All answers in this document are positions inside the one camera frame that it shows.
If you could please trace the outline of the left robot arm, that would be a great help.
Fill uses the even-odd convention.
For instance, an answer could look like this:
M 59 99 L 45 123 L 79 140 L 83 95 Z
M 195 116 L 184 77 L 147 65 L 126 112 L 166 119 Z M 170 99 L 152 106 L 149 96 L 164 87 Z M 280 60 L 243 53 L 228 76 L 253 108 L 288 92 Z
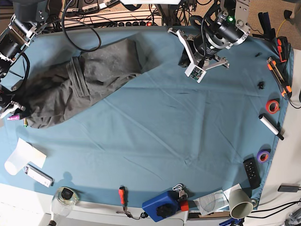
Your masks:
M 190 17 L 190 24 L 199 34 L 185 38 L 199 67 L 208 65 L 212 59 L 220 61 L 219 51 L 246 40 L 250 34 L 249 4 L 249 0 L 215 0 L 203 17 Z

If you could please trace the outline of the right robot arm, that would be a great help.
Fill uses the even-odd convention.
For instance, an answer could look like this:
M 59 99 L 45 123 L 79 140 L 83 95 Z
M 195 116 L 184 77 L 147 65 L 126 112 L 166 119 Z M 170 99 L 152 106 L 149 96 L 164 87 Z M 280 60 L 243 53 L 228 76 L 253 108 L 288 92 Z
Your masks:
M 14 0 L 12 1 L 14 14 L 7 28 L 0 35 L 0 78 L 3 79 L 15 62 L 23 57 L 26 69 L 23 80 L 16 90 L 11 91 L 0 87 L 0 106 L 7 112 L 18 110 L 26 111 L 26 106 L 21 101 L 25 92 L 29 76 L 30 62 L 25 50 L 33 39 L 46 27 L 50 14 L 48 0 Z

